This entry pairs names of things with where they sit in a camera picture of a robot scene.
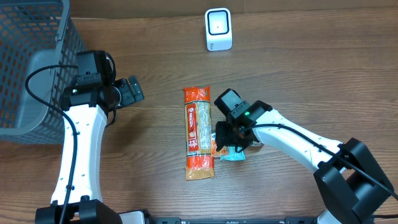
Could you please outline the orange tissue pack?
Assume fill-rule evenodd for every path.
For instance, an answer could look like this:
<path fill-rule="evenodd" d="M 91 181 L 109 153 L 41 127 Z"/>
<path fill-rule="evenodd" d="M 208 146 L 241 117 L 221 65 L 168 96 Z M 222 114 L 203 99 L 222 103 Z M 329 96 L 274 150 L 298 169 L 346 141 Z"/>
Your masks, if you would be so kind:
<path fill-rule="evenodd" d="M 211 156 L 217 158 L 217 157 L 228 156 L 228 155 L 229 155 L 229 150 L 226 146 L 224 146 L 222 149 L 217 151 L 216 133 L 213 132 L 211 134 Z"/>

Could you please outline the teal snack packet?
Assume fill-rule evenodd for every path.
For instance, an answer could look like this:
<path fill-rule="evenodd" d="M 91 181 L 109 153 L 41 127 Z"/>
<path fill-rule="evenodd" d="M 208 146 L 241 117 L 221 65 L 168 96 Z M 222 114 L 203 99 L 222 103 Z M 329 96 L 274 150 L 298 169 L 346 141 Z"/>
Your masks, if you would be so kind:
<path fill-rule="evenodd" d="M 236 152 L 234 146 L 227 147 L 227 152 L 220 156 L 220 161 L 244 161 L 246 159 L 244 151 Z"/>

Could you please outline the green lid jar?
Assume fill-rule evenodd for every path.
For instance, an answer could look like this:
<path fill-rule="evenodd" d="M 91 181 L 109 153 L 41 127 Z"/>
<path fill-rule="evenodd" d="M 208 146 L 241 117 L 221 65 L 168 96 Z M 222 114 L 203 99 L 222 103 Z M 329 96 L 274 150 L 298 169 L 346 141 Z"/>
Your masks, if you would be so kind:
<path fill-rule="evenodd" d="M 260 146 L 262 146 L 262 145 L 263 145 L 263 143 L 257 142 L 257 141 L 253 141 L 253 142 L 251 143 L 251 146 L 253 146 L 253 147 L 260 147 Z"/>

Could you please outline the red spaghetti pasta package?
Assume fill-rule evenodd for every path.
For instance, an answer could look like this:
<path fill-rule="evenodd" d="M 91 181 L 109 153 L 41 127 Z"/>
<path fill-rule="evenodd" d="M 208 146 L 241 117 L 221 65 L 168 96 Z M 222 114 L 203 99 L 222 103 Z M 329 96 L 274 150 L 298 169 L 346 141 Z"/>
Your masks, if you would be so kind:
<path fill-rule="evenodd" d="M 183 91 L 187 144 L 185 178 L 187 180 L 213 178 L 215 165 L 214 157 L 211 155 L 210 88 L 186 87 Z"/>

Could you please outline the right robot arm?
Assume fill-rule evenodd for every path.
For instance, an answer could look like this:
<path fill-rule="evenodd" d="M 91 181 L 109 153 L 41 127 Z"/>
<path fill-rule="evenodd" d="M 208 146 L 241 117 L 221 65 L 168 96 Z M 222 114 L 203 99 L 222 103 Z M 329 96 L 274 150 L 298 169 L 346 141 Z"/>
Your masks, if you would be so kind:
<path fill-rule="evenodd" d="M 283 117 L 271 105 L 253 104 L 228 88 L 214 102 L 225 115 L 216 124 L 219 151 L 233 146 L 269 145 L 313 173 L 326 209 L 314 223 L 366 223 L 389 198 L 394 187 L 368 147 L 351 138 L 346 143 L 319 136 Z"/>

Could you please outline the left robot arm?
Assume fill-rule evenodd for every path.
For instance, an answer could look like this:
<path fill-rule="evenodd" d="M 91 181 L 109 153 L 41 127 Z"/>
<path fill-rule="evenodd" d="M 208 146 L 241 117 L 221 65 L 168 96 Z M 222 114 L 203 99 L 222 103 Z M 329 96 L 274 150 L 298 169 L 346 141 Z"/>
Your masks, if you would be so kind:
<path fill-rule="evenodd" d="M 63 116 L 64 141 L 56 188 L 36 223 L 150 223 L 144 210 L 117 213 L 103 203 L 100 190 L 101 142 L 109 113 L 142 101 L 136 79 L 116 78 L 115 62 L 102 50 L 79 52 L 78 70 L 54 110 Z"/>

